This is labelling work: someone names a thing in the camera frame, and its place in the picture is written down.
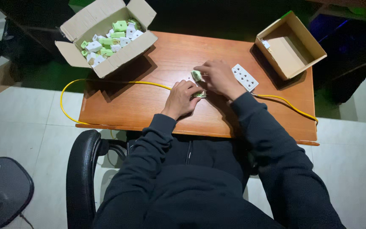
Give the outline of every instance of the black hoodie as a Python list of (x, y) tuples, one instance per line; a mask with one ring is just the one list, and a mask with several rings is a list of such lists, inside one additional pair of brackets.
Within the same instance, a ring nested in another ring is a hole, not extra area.
[(162, 166), (176, 121), (156, 114), (108, 186), (94, 228), (344, 228), (304, 149), (266, 105), (247, 92), (231, 108), (252, 146), (274, 220), (242, 198), (243, 185), (229, 172)]

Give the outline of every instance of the office chair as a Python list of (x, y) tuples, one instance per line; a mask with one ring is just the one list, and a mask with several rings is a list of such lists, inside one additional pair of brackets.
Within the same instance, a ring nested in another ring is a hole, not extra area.
[(127, 156), (127, 143), (102, 139), (97, 130), (86, 130), (75, 140), (70, 151), (66, 175), (68, 229), (90, 229), (96, 214), (94, 172), (97, 159), (114, 150), (121, 160)]

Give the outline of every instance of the power strip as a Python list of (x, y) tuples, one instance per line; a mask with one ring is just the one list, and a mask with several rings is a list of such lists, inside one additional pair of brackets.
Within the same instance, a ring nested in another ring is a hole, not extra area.
[(254, 79), (241, 65), (237, 64), (232, 68), (235, 78), (244, 86), (247, 91), (251, 92), (256, 86), (258, 81)]

